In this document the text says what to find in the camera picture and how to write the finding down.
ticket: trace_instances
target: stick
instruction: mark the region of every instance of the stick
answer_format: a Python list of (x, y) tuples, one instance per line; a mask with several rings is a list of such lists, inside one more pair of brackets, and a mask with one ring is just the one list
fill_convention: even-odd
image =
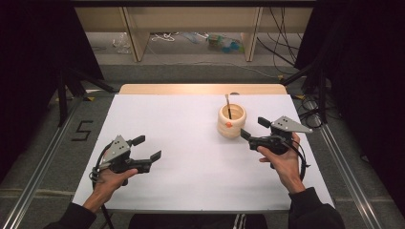
[(226, 98), (226, 106), (228, 108), (229, 119), (232, 119), (232, 114), (230, 112), (230, 106), (229, 106), (229, 98), (228, 98), (227, 94), (225, 95), (225, 98)]

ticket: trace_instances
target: sleeve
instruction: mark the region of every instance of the sleeve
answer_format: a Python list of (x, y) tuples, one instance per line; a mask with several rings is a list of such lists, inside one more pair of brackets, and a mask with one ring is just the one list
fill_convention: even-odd
[(80, 205), (70, 203), (62, 218), (48, 224), (45, 229), (87, 229), (95, 220), (96, 214)]
[(313, 187), (301, 193), (289, 194), (289, 197), (288, 229), (345, 228), (340, 214), (329, 204), (322, 203)]

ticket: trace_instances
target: human hand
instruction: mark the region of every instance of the human hand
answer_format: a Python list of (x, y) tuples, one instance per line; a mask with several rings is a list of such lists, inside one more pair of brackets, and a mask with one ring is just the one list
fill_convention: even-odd
[[(296, 133), (292, 133), (292, 140), (292, 145), (298, 149), (300, 137)], [(306, 190), (300, 178), (298, 155), (293, 149), (289, 148), (282, 155), (276, 155), (263, 146), (257, 147), (257, 151), (265, 156), (260, 158), (260, 162), (271, 162), (273, 164), (282, 184), (291, 194)]]
[(114, 191), (122, 185), (125, 179), (132, 177), (137, 172), (137, 169), (132, 169), (116, 174), (110, 169), (102, 170), (94, 191), (84, 202), (83, 207), (95, 213), (105, 202), (110, 200)]

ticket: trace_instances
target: table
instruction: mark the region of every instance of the table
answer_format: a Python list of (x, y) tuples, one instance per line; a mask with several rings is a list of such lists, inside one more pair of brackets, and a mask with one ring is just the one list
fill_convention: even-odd
[(279, 32), (284, 21), (287, 33), (304, 33), (315, 0), (74, 0), (72, 4), (85, 31), (126, 32), (135, 62), (141, 61), (150, 33), (163, 31), (240, 32), (245, 60), (252, 61), (258, 32)]
[(124, 84), (120, 94), (287, 94), (281, 84)]
[[(132, 148), (131, 158), (148, 158), (162, 150), (161, 159), (152, 165), (151, 173), (132, 177), (127, 186), (117, 190), (106, 204), (108, 209), (138, 213), (254, 213), (289, 209), (288, 191), (269, 164), (258, 161), (260, 154), (250, 151), (241, 137), (226, 138), (216, 129), (218, 110), (225, 103), (220, 89), (225, 93), (237, 91), (232, 85), (216, 85), (213, 94), (195, 93), (198, 87), (205, 88), (201, 92), (206, 93), (212, 85), (189, 85), (193, 94), (168, 94), (167, 90), (156, 94), (156, 87), (178, 89), (184, 85), (150, 86), (148, 90), (147, 85), (142, 85), (144, 90), (138, 91), (149, 94), (126, 94), (131, 88), (142, 88), (127, 85), (122, 87), (122, 94), (115, 96), (73, 202), (82, 204), (91, 194), (88, 175), (105, 145), (117, 135), (126, 139), (146, 135), (145, 142)], [(246, 86), (254, 89), (255, 85)], [(269, 94), (240, 93), (229, 97), (231, 103), (245, 107), (245, 129), (253, 135), (269, 134), (257, 123), (259, 115), (269, 120), (287, 115), (299, 121), (290, 96), (272, 92), (269, 86)], [(310, 164), (304, 183), (314, 186), (320, 199), (333, 206), (308, 140), (304, 134), (299, 136)]]

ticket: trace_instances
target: cable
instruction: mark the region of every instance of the cable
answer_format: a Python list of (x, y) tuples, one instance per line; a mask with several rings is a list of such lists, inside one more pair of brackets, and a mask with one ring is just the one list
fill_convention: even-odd
[(289, 63), (291, 66), (294, 66), (294, 63), (292, 63), (291, 61), (285, 59), (281, 54), (277, 53), (276, 51), (273, 51), (271, 48), (267, 47), (260, 39), (259, 37), (257, 37), (257, 40), (265, 47), (265, 49), (267, 49), (268, 51), (270, 51), (271, 53), (277, 55), (278, 57), (280, 57), (281, 59), (283, 59), (284, 61), (286, 61), (287, 63)]
[(286, 24), (285, 24), (285, 20), (284, 20), (286, 8), (281, 8), (282, 21), (281, 21), (280, 25), (277, 22), (276, 17), (274, 16), (273, 10), (271, 8), (269, 8), (269, 9), (270, 9), (271, 16), (273, 17), (273, 20), (276, 23), (277, 29), (279, 31), (279, 36), (277, 38), (276, 47), (277, 47), (277, 44), (279, 43), (279, 39), (280, 39), (280, 35), (281, 35), (284, 38), (284, 40), (286, 41), (286, 44), (288, 46), (288, 51), (289, 51), (289, 54), (291, 55), (291, 58), (295, 62), (295, 59), (296, 59), (295, 54), (291, 50), (291, 46), (289, 45), (288, 39), (287, 39)]
[(286, 144), (288, 147), (290, 147), (290, 148), (300, 157), (300, 159), (301, 159), (300, 178), (301, 178), (301, 180), (304, 180), (305, 172), (306, 172), (307, 168), (309, 167), (309, 165), (307, 164), (307, 159), (306, 159), (304, 150), (303, 150), (303, 148), (301, 147), (301, 145), (300, 145), (298, 142), (294, 141), (294, 140), (292, 140), (292, 141), (298, 144), (299, 148), (300, 148), (300, 149), (302, 150), (302, 152), (303, 152), (302, 154), (298, 151), (297, 148), (295, 148), (295, 147), (293, 146), (292, 143), (291, 143), (291, 144), (288, 144), (287, 141), (284, 141), (283, 143)]
[(155, 56), (155, 58), (158, 59), (158, 61), (159, 61), (162, 65), (171, 66), (171, 65), (189, 65), (189, 64), (192, 64), (192, 65), (210, 64), (210, 66), (212, 66), (212, 65), (214, 65), (214, 64), (226, 64), (226, 65), (232, 65), (232, 66), (235, 66), (235, 67), (244, 69), (244, 70), (253, 71), (253, 72), (259, 73), (259, 74), (261, 74), (261, 75), (264, 75), (264, 76), (266, 76), (266, 77), (269, 77), (269, 78), (277, 78), (277, 76), (273, 76), (273, 75), (269, 75), (269, 74), (266, 74), (266, 73), (262, 73), (262, 72), (260, 72), (260, 71), (254, 70), (254, 69), (246, 68), (246, 67), (243, 67), (243, 66), (239, 66), (239, 65), (236, 65), (236, 64), (229, 63), (229, 62), (198, 61), (198, 62), (191, 62), (191, 63), (183, 63), (183, 62), (178, 62), (178, 63), (165, 63), (165, 62), (161, 61), (161, 60), (158, 58), (158, 55), (157, 55), (148, 45), (147, 45), (146, 47), (147, 47), (148, 50)]
[[(309, 102), (314, 102), (316, 104), (315, 108), (310, 109), (306, 107), (306, 104)], [(300, 120), (305, 120), (305, 123), (308, 127), (312, 129), (320, 128), (322, 126), (322, 120), (318, 114), (319, 109), (315, 99), (309, 99), (309, 96), (306, 96), (303, 100), (301, 100), (301, 105), (298, 107), (297, 112), (299, 112), (303, 108), (306, 112), (299, 114)]]
[[(100, 162), (101, 162), (101, 160), (102, 160), (102, 157), (104, 156), (105, 152), (110, 148), (110, 146), (111, 146), (112, 144), (113, 144), (113, 142), (111, 142), (110, 144), (108, 144), (108, 145), (104, 148), (104, 150), (102, 150), (100, 156), (98, 157), (96, 166), (93, 167), (93, 170), (92, 170), (92, 172), (90, 173), (90, 180), (92, 181), (92, 184), (93, 184), (93, 190), (94, 190), (95, 187), (96, 187), (96, 183), (97, 183), (97, 182), (100, 182), (100, 181), (98, 180), (98, 176), (99, 176), (99, 170), (98, 170), (98, 169), (99, 169), (99, 164), (100, 164)], [(105, 207), (104, 204), (101, 205), (101, 211), (102, 211), (102, 213), (103, 213), (103, 215), (104, 215), (104, 217), (105, 217), (105, 220), (106, 220), (107, 224), (110, 226), (110, 229), (114, 229), (114, 225), (113, 225), (113, 223), (111, 222), (110, 216), (108, 215), (107, 208)]]
[[(301, 110), (301, 108), (304, 108), (304, 110), (307, 111), (306, 113), (299, 114), (299, 116), (301, 117), (301, 120), (305, 119), (307, 124), (309, 124), (309, 119), (312, 115), (315, 115), (317, 118), (320, 118), (319, 114), (317, 114), (317, 113), (321, 112), (318, 109), (318, 104), (317, 104), (316, 98), (312, 98), (312, 99), (308, 99), (308, 98), (309, 98), (309, 96), (307, 96), (304, 100), (302, 100), (301, 106), (297, 109), (297, 112), (299, 112)], [(315, 107), (307, 108), (305, 104), (307, 104), (309, 102), (314, 102)], [(328, 107), (325, 108), (325, 111), (324, 111), (326, 113), (326, 115), (330, 118), (333, 118), (336, 120), (341, 120), (342, 119), (341, 116), (332, 115), (332, 114), (330, 114), (330, 112), (328, 113), (328, 111), (338, 111), (338, 107), (333, 103), (333, 101), (331, 101), (331, 98), (329, 96), (327, 97), (326, 103), (327, 103), (327, 105), (329, 105)], [(311, 128), (318, 128), (321, 125), (316, 125), (316, 126), (311, 125)]]
[(157, 41), (159, 39), (164, 40), (164, 41), (170, 41), (173, 42), (175, 41), (175, 38), (172, 37), (172, 33), (171, 32), (164, 32), (162, 35), (160, 35), (159, 33), (154, 33), (155, 37), (152, 37), (151, 40), (152, 41)]
[[(272, 38), (272, 37), (270, 36), (270, 33), (269, 33), (269, 32), (267, 33), (267, 36), (268, 36), (268, 38), (270, 38), (270, 40), (272, 40), (273, 42), (277, 42), (276, 40), (274, 40), (274, 38)], [(285, 47), (288, 47), (288, 48), (291, 48), (291, 49), (295, 49), (295, 50), (300, 50), (299, 48), (296, 48), (296, 47), (293, 47), (293, 46), (289, 46), (289, 45), (286, 45), (286, 44), (283, 44), (283, 43), (279, 43), (279, 45), (285, 46)]]

